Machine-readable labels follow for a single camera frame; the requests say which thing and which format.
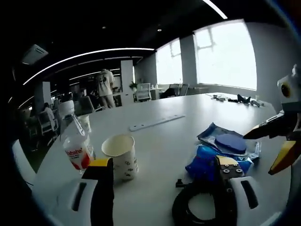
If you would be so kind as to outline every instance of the white robot part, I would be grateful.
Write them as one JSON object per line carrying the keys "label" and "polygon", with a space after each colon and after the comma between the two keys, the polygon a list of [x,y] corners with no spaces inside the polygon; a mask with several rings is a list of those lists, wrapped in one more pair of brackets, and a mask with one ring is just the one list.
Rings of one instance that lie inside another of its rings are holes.
{"label": "white robot part", "polygon": [[293,73],[278,81],[280,101],[285,112],[301,112],[301,73],[297,65]]}

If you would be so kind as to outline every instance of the white table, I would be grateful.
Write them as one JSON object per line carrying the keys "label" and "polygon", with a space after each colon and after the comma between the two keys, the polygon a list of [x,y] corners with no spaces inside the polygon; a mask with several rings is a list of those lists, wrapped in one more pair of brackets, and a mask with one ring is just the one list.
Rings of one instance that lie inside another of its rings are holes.
{"label": "white table", "polygon": [[[103,155],[101,145],[106,138],[129,133],[130,125],[174,114],[186,115],[175,121],[131,133],[135,139],[139,173],[134,180],[114,187],[114,225],[172,226],[171,208],[180,191],[175,188],[175,183],[185,174],[184,167],[195,152],[198,141],[196,136],[211,122],[244,134],[275,113],[271,105],[258,108],[222,103],[199,94],[143,102],[91,114],[91,142],[97,157]],[[273,213],[282,211],[288,199],[291,169],[273,176],[268,174],[283,141],[282,137],[263,138],[260,163],[249,173],[265,189],[268,205],[256,219],[257,222],[264,222]],[[75,178],[80,178],[80,175],[57,139],[36,175],[33,197],[47,212],[59,189]]]}

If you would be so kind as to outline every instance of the white t-shirt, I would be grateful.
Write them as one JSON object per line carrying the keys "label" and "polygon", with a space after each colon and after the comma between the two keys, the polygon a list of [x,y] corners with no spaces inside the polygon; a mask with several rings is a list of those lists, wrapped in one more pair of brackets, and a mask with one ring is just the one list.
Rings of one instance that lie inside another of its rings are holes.
{"label": "white t-shirt", "polygon": [[51,128],[52,130],[54,131],[55,129],[55,116],[53,115],[53,112],[52,110],[49,108],[49,107],[46,107],[45,108],[45,111],[47,112],[48,114],[48,117],[49,117],[49,120],[50,120],[50,125],[51,125]]}
{"label": "white t-shirt", "polygon": [[100,74],[96,77],[98,94],[100,97],[111,95],[112,90],[110,87],[110,83],[115,81],[113,73],[109,70],[104,70],[100,72]]}

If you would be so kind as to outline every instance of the tools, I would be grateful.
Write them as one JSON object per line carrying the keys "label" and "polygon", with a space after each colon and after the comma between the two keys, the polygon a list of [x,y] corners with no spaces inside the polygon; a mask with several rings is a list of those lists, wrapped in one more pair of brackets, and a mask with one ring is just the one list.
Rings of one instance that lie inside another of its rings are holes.
{"label": "tools", "polygon": [[227,98],[224,96],[219,96],[219,95],[213,95],[212,99],[216,99],[217,101],[221,101],[224,102],[225,100],[228,100],[228,102],[234,102],[234,103],[243,103],[245,105],[255,105],[257,107],[260,106],[264,106],[264,103],[260,103],[259,101],[256,100],[251,100],[251,97],[245,98],[243,96],[241,96],[240,94],[237,95],[237,99],[231,99],[231,98]]}

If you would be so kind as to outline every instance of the window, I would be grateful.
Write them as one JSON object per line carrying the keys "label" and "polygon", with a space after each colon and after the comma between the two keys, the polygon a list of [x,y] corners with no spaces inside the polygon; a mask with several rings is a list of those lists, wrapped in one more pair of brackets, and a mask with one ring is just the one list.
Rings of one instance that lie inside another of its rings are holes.
{"label": "window", "polygon": [[243,20],[195,31],[198,83],[257,89],[255,55]]}
{"label": "window", "polygon": [[157,49],[156,68],[158,84],[182,83],[182,59],[179,39]]}

